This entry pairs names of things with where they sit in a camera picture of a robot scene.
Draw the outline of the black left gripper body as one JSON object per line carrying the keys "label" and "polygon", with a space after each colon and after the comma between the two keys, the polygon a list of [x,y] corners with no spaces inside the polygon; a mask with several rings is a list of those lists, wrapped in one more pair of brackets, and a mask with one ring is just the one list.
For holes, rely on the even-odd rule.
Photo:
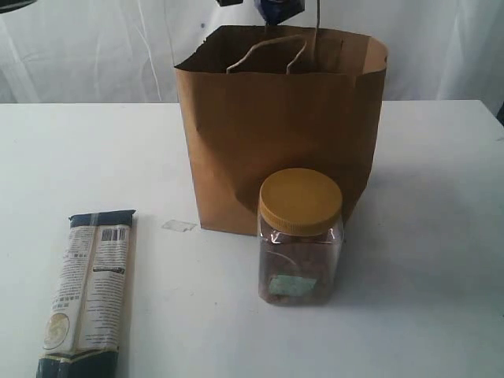
{"label": "black left gripper body", "polygon": [[243,0],[218,0],[218,5],[220,7],[225,7],[225,6],[235,6],[242,4]]}

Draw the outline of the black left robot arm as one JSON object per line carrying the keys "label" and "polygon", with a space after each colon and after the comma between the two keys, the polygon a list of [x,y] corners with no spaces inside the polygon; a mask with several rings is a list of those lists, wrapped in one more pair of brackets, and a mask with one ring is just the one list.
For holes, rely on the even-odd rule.
{"label": "black left robot arm", "polygon": [[[0,13],[11,13],[36,3],[37,0],[0,0]],[[243,0],[217,0],[219,7],[242,4]]]}

